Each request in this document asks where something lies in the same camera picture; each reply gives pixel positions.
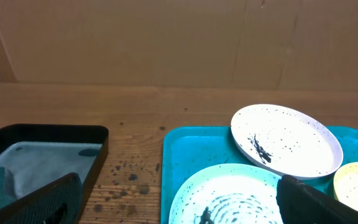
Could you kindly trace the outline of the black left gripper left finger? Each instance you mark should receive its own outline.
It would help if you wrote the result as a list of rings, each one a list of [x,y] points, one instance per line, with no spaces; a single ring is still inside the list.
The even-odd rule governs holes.
[[[82,183],[71,172],[0,208],[0,223],[78,223]]]

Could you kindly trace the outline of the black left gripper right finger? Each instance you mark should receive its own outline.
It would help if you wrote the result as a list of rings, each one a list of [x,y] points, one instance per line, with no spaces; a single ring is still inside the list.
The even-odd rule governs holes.
[[[278,181],[276,200],[284,224],[358,224],[358,211],[290,175]]]

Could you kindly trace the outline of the light blue speckled plate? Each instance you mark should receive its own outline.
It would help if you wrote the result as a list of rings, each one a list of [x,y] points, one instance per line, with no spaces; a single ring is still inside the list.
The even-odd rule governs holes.
[[[178,189],[169,224],[282,224],[277,205],[281,177],[246,164],[219,164],[189,177]]]

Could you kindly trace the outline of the white speckled plate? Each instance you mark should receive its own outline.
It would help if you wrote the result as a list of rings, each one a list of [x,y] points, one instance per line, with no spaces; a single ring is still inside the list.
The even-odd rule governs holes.
[[[271,104],[246,106],[231,119],[234,142],[258,167],[301,180],[335,173],[344,152],[335,135],[314,118]]]

